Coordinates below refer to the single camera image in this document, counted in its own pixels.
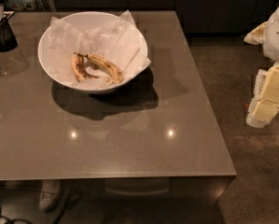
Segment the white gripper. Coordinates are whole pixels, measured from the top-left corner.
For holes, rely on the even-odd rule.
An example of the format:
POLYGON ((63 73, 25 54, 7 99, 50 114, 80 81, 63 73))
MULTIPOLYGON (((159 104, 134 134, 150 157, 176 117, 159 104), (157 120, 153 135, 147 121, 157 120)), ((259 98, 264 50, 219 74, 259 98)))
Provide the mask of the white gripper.
POLYGON ((259 69, 256 75, 254 97, 248 107, 246 123, 264 128, 279 112, 279 7, 268 21, 244 37, 251 45, 263 44, 264 55, 276 63, 268 70, 259 69))

